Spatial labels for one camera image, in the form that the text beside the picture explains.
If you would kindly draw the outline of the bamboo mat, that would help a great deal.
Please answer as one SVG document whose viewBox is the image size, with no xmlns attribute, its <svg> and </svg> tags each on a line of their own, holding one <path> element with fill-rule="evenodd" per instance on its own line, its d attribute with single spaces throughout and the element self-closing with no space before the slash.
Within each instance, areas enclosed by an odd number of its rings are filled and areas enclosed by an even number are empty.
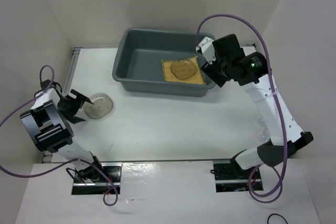
<svg viewBox="0 0 336 224">
<path fill-rule="evenodd" d="M 197 66 L 197 72 L 195 75 L 190 77 L 189 79 L 186 80 L 180 80 L 176 78 L 170 71 L 170 65 L 174 61 L 180 61 L 180 60 L 192 60 L 196 66 Z M 197 57 L 193 56 L 190 58 L 185 58 L 185 59 L 179 59 L 179 60 L 162 60 L 162 71 L 163 71 L 163 78 L 167 82 L 178 82 L 178 83 L 187 83 L 187 84 L 200 84 L 200 85 L 205 85 L 206 82 L 204 81 L 204 78 L 202 76 Z"/>
</svg>

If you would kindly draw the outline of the clear plate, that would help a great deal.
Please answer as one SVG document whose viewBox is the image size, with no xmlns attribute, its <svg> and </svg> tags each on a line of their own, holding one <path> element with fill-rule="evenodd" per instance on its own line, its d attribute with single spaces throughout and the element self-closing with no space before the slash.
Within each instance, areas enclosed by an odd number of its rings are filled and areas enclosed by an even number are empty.
<svg viewBox="0 0 336 224">
<path fill-rule="evenodd" d="M 112 99 L 105 93 L 96 93 L 89 97 L 90 103 L 83 105 L 84 113 L 91 119 L 101 119 L 113 109 Z"/>
<path fill-rule="evenodd" d="M 180 80 L 186 80 L 197 72 L 197 66 L 192 60 L 174 61 L 170 65 L 171 73 Z"/>
</svg>

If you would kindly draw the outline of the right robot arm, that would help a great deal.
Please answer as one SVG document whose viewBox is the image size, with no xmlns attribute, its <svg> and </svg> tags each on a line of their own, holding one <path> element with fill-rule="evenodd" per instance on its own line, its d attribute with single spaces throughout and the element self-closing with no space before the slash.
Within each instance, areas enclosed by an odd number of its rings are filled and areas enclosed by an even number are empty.
<svg viewBox="0 0 336 224">
<path fill-rule="evenodd" d="M 258 165 L 274 167 L 283 162 L 284 151 L 291 157 L 313 141 L 312 133 L 305 132 L 290 114 L 274 77 L 268 74 L 264 55 L 259 52 L 246 55 L 234 34 L 217 40 L 204 37 L 196 51 L 206 59 L 201 70 L 219 87 L 234 80 L 247 92 L 270 135 L 266 143 L 231 158 L 232 176 L 242 178 Z"/>
</svg>

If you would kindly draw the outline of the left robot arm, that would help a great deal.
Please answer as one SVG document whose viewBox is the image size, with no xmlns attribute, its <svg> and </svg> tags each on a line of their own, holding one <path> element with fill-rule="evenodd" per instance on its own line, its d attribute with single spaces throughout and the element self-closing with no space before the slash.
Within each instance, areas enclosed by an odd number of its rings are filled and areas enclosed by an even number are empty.
<svg viewBox="0 0 336 224">
<path fill-rule="evenodd" d="M 49 79 L 40 82 L 34 105 L 20 114 L 20 120 L 33 143 L 41 152 L 58 153 L 67 160 L 75 159 L 75 171 L 83 181 L 98 182 L 104 177 L 99 159 L 74 140 L 71 124 L 83 122 L 76 114 L 90 99 L 72 89 L 64 96 L 59 83 Z"/>
</svg>

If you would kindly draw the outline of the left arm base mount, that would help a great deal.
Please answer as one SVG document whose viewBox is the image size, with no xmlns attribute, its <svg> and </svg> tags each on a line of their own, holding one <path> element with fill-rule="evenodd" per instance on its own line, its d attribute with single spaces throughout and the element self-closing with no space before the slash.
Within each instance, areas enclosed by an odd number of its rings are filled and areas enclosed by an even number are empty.
<svg viewBox="0 0 336 224">
<path fill-rule="evenodd" d="M 121 183 L 121 163 L 102 163 L 103 171 L 109 177 L 116 187 L 118 195 L 120 194 Z M 83 179 L 78 176 L 74 168 L 66 168 L 66 172 L 72 179 L 72 195 L 115 195 L 115 191 L 111 184 L 107 182 L 101 175 L 99 179 L 92 182 L 89 179 Z"/>
</svg>

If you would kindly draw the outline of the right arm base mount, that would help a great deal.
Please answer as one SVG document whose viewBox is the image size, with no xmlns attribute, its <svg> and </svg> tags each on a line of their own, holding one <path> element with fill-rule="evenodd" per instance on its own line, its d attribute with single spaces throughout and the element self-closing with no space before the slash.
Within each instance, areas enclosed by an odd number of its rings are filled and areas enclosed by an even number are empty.
<svg viewBox="0 0 336 224">
<path fill-rule="evenodd" d="M 213 161 L 213 168 L 210 173 L 214 176 L 217 193 L 249 191 L 250 181 L 252 188 L 256 191 L 263 190 L 263 183 L 259 170 L 256 170 L 251 179 L 249 175 L 253 168 L 248 170 L 234 170 L 228 159 Z"/>
</svg>

